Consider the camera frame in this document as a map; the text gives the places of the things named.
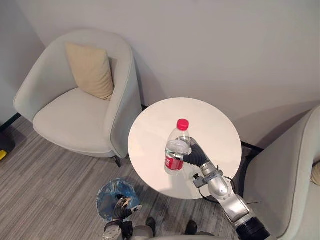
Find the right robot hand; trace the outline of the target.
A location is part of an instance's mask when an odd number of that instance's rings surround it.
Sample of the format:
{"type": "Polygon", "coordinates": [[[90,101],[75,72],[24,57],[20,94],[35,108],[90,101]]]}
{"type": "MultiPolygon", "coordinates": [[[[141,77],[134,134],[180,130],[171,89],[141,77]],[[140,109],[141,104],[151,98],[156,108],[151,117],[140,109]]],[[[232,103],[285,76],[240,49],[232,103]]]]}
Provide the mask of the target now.
{"type": "Polygon", "coordinates": [[[180,154],[174,153],[173,158],[180,160],[182,162],[201,167],[202,165],[210,162],[205,152],[202,150],[201,146],[194,138],[190,138],[191,153],[190,154],[180,154]]]}

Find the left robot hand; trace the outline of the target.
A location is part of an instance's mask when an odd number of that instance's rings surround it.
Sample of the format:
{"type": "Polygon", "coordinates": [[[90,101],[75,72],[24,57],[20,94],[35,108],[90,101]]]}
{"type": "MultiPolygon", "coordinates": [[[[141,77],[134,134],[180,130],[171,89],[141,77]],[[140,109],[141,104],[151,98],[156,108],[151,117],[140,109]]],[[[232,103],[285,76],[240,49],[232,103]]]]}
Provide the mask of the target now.
{"type": "Polygon", "coordinates": [[[113,221],[123,221],[133,213],[140,211],[143,207],[142,205],[137,205],[129,208],[129,203],[132,199],[123,195],[119,195],[118,197],[118,202],[116,203],[112,213],[113,221]]]}

